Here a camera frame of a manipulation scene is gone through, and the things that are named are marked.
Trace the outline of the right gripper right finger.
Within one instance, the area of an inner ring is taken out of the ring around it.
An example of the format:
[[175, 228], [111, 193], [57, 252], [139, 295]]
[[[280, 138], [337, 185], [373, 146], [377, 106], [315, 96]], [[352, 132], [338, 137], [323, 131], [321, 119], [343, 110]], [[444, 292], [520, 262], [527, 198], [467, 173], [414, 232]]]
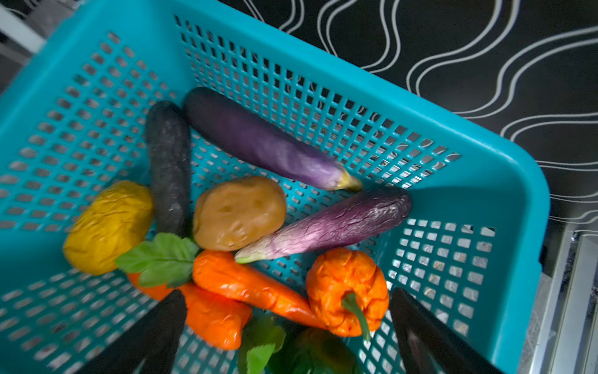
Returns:
[[500, 373], [405, 289], [389, 303], [406, 373]]

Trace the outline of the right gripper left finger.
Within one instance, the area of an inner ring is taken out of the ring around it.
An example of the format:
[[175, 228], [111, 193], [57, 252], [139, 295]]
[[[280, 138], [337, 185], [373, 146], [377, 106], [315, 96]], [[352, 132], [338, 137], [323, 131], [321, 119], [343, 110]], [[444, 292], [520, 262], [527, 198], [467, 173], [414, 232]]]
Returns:
[[80, 373], [170, 373], [185, 328], [187, 306], [174, 290]]

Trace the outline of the brown potato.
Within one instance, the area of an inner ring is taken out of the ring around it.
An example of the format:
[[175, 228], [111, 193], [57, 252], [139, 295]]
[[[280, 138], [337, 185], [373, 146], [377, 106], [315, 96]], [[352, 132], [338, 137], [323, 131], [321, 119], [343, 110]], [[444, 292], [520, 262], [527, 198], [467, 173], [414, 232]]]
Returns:
[[200, 195], [192, 235], [203, 249], [230, 252], [276, 232], [287, 214], [286, 196], [261, 176], [223, 182]]

